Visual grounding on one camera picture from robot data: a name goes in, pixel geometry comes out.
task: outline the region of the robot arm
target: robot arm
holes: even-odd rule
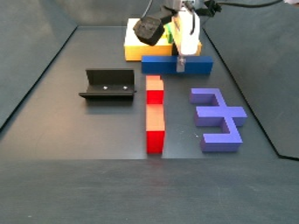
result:
[[[168,0],[161,10],[143,17],[135,24],[135,35],[139,40],[153,46],[164,34],[164,25],[172,22],[171,30],[177,47],[176,71],[184,71],[184,56],[197,52],[200,36],[200,18],[195,6],[200,1]]]
[[[299,5],[299,0],[284,0],[284,2],[285,2],[287,4],[292,4],[292,5],[295,5],[295,6]]]

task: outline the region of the black cable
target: black cable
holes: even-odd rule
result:
[[[148,10],[151,9],[152,3],[153,3],[153,0],[149,0],[149,3],[148,3],[147,8],[144,10],[144,15],[141,16],[141,19],[145,17],[145,14],[147,14]]]
[[[209,11],[212,10],[212,6],[213,5],[215,5],[215,1],[213,0],[209,0],[209,7],[208,7]]]
[[[228,5],[228,6],[243,7],[243,8],[261,8],[273,4],[279,4],[280,2],[283,2],[283,0],[276,0],[271,3],[261,3],[261,4],[244,4],[244,3],[227,3],[227,2],[216,2],[216,3],[219,5]]]
[[[195,30],[195,9],[193,9],[191,1],[185,1],[183,5],[187,8],[187,10],[191,12],[191,15],[192,15],[192,26],[191,26],[191,35],[192,35],[193,30]]]

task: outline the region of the gray wall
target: gray wall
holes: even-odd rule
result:
[[[128,18],[139,18],[149,0],[55,0],[79,25],[127,26]],[[153,0],[151,12],[164,0]]]
[[[299,8],[287,3],[253,10],[225,6],[204,28],[279,154],[293,158],[299,158],[298,18]]]
[[[55,2],[0,0],[0,128],[75,28]]]

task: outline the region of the black bracket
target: black bracket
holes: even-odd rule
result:
[[[135,97],[135,70],[87,69],[88,90],[79,93],[85,99],[129,99]]]

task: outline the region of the purple e-shaped block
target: purple e-shaped block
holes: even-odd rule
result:
[[[220,127],[221,134],[203,134],[201,151],[236,151],[241,145],[237,127],[243,126],[247,113],[241,107],[228,107],[217,88],[192,88],[191,103],[209,104],[196,107],[195,125]]]

